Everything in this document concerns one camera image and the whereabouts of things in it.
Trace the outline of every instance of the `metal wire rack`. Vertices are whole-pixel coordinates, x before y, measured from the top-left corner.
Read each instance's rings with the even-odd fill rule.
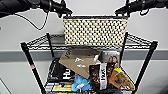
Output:
[[[147,65],[150,61],[150,58],[154,52],[154,50],[157,47],[157,41],[148,41],[145,40],[143,38],[137,37],[135,35],[131,35],[128,34],[128,32],[125,33],[125,37],[124,37],[124,43],[121,46],[67,46],[65,45],[65,36],[63,34],[49,34],[47,33],[46,35],[39,37],[35,40],[32,40],[28,43],[21,43],[21,47],[23,52],[25,53],[27,60],[30,64],[30,67],[34,73],[34,76],[39,84],[39,87],[41,89],[41,93],[42,94],[54,94],[54,93],[58,93],[53,91],[54,86],[56,86],[56,84],[54,82],[50,82],[50,80],[52,78],[50,78],[50,76],[48,76],[48,80],[45,83],[45,85],[43,86],[43,84],[41,83],[41,79],[38,75],[38,72],[36,70],[36,67],[34,65],[34,62],[31,58],[30,52],[29,50],[50,50],[52,57],[53,57],[53,61],[56,60],[58,61],[58,59],[55,59],[55,55],[54,55],[54,51],[57,50],[72,50],[72,49],[77,49],[77,50],[81,50],[82,49],[95,49],[95,50],[120,50],[120,60],[122,60],[122,56],[124,53],[125,49],[148,49],[148,54],[145,58],[145,61],[142,65],[142,68],[140,70],[140,73],[138,75],[138,78],[136,80],[135,83],[135,91],[132,91],[130,89],[121,89],[121,91],[132,91],[132,94],[135,94],[136,91],[138,90],[138,86],[140,84],[140,81],[143,77],[143,74],[147,68]],[[94,93],[94,91],[92,89],[85,91],[85,92],[89,92],[91,94]]]
[[[125,49],[149,49],[152,43],[148,40],[128,34],[127,41],[130,41],[133,44],[126,44],[122,46],[66,46],[64,42],[65,40],[64,37],[65,36],[63,34],[50,35],[53,50],[68,50],[70,48],[91,48],[96,50],[112,50],[112,49],[121,49],[123,46],[125,46]],[[50,50],[47,35],[44,35],[33,41],[28,42],[27,46],[29,47],[29,50]]]

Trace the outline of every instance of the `wire shelf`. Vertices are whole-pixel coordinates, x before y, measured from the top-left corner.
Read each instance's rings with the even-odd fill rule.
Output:
[[[121,49],[123,46],[67,46],[65,45],[65,39],[63,34],[52,34],[50,40],[52,42],[53,50],[68,50],[73,48],[91,48],[96,50],[113,50]],[[128,34],[125,49],[149,49],[151,42],[134,35]],[[48,45],[47,35],[39,37],[33,41],[27,43],[30,50],[50,50]]]

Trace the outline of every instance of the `brown paper bag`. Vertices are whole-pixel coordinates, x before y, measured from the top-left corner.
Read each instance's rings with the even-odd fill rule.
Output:
[[[88,79],[89,66],[96,64],[99,54],[98,51],[91,49],[67,50],[63,52],[59,63]]]

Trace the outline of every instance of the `white wall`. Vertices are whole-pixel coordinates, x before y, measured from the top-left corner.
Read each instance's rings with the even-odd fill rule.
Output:
[[[67,7],[73,11],[72,15],[114,15],[114,11],[125,4],[126,0],[65,0]],[[41,9],[19,13],[41,27],[46,14]],[[168,12],[164,9],[151,9],[141,17],[139,12],[132,13],[129,18],[127,31],[148,40],[158,40],[158,49],[167,50],[166,40],[168,29]],[[62,18],[56,13],[50,13],[45,28],[38,31],[27,21],[17,16],[0,19],[0,51],[20,51],[20,43],[31,41],[46,32],[63,33]]]

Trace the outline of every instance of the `black package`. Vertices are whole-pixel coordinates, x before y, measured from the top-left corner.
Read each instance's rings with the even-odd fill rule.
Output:
[[[112,84],[108,83],[113,69],[114,63],[102,63],[89,66],[91,86],[94,91],[116,89]]]

